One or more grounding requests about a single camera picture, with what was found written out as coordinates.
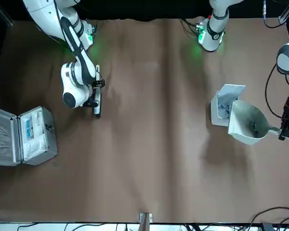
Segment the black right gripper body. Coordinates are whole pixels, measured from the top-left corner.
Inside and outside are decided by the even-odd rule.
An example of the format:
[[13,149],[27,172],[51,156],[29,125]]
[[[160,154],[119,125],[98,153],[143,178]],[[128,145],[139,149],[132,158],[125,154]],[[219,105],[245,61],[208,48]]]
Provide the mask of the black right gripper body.
[[98,107],[100,105],[100,89],[94,89],[92,95],[84,102],[83,107]]

